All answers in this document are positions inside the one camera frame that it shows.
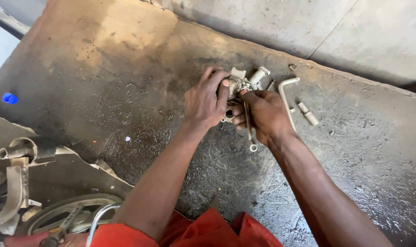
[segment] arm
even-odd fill
[[[185,120],[167,148],[128,194],[113,217],[113,223],[126,224],[160,241],[197,145],[226,112],[229,83],[223,81],[220,87],[219,84],[229,75],[218,66],[208,67],[199,84],[185,93]]]
[[[275,92],[242,92],[249,103],[257,139],[275,156],[304,217],[321,247],[391,247],[392,244],[326,174],[293,130]],[[234,109],[234,123],[244,128],[243,106]]]

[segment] carburetor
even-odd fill
[[[270,71],[265,67],[258,67],[257,71],[248,80],[245,78],[246,70],[237,70],[235,67],[231,70],[231,76],[227,79],[229,81],[229,95],[228,95],[228,109],[225,116],[222,118],[222,122],[233,122],[233,107],[240,104],[239,96],[240,92],[245,89],[248,91],[262,90],[260,80],[264,76],[268,76]]]

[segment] red shirt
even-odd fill
[[[230,225],[210,208],[194,222],[173,212],[162,240],[157,244],[144,233],[124,224],[98,227],[90,247],[283,247],[260,222],[247,213]]]

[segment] blue bottle cap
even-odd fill
[[[2,101],[8,104],[15,104],[18,101],[17,96],[10,93],[5,93],[2,97]]]

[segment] hand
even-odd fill
[[[296,134],[279,94],[260,90],[243,90],[240,94],[241,99],[250,106],[251,124],[257,131],[257,139],[265,146],[271,140],[283,138],[285,134]],[[233,123],[237,124],[238,130],[247,128],[244,105],[235,106],[233,115]]]
[[[230,75],[217,65],[205,69],[199,84],[185,92],[186,121],[192,121],[206,130],[220,122],[226,113],[229,94],[229,82],[223,79]]]

